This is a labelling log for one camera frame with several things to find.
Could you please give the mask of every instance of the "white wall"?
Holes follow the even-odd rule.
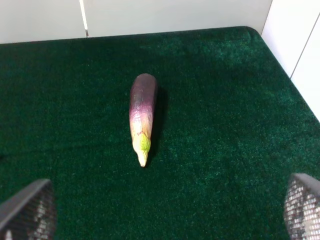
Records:
[[[84,37],[79,0],[0,0],[0,44]]]
[[[272,0],[83,0],[89,37],[249,26],[262,33]]]
[[[249,26],[272,0],[0,0],[0,44]]]
[[[314,115],[320,121],[320,19],[314,26],[310,38],[291,78]]]
[[[262,38],[289,77],[320,13],[320,0],[273,0]]]

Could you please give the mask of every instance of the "metal mesh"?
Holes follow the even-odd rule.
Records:
[[[320,240],[320,181],[296,173],[284,202],[284,222],[293,240]]]
[[[0,205],[0,240],[51,240],[56,209],[50,180],[39,179]]]

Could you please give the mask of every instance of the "toy eggplant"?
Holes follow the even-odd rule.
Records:
[[[129,122],[132,146],[143,168],[151,147],[157,92],[157,80],[148,73],[137,76],[130,91]]]

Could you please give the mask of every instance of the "green artificial turf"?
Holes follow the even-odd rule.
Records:
[[[150,158],[130,136],[157,78]],[[320,125],[253,29],[0,45],[0,203],[52,180],[56,239],[289,239],[291,173],[320,178]]]

